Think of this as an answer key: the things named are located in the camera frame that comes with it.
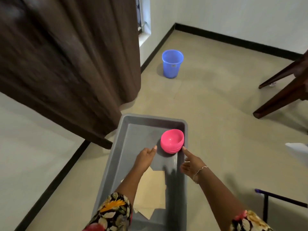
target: white wall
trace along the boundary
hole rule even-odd
[[[175,23],[177,0],[140,0],[140,2],[143,8],[141,11],[148,13],[146,8],[150,7],[151,15],[151,34],[140,46],[140,64],[142,65]]]
[[[308,49],[308,0],[178,2],[178,23],[297,53]]]
[[[83,139],[0,93],[0,230],[14,230]]]

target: floral sleeve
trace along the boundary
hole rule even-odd
[[[237,216],[230,225],[230,231],[273,231],[253,211],[244,211]]]
[[[128,198],[115,192],[103,202],[83,231],[126,231],[132,217]]]

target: bracelet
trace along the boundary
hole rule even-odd
[[[193,176],[193,178],[192,178],[192,180],[195,182],[195,176],[201,171],[201,170],[203,170],[203,168],[207,168],[207,166],[203,166],[201,169],[199,169],[198,170],[198,172]]]

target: brown curtain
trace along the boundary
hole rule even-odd
[[[110,148],[141,86],[136,0],[0,0],[0,18],[0,92]]]

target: wooden chair leg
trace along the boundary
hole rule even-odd
[[[259,85],[259,89],[270,85],[271,83],[274,83],[284,77],[287,77],[290,74],[294,73],[294,68],[295,66],[299,65],[301,63],[301,60],[297,60],[292,62],[290,65],[288,65],[286,68],[282,69],[281,71],[279,71],[277,74],[275,74],[273,77],[269,78],[268,80],[266,80],[264,83]]]
[[[306,94],[305,85],[302,85],[293,90],[290,90],[288,86],[286,86],[279,93],[277,93],[273,98],[271,98],[268,102],[266,102],[264,105],[258,108],[253,113],[254,117],[258,119],[262,118],[305,96]]]

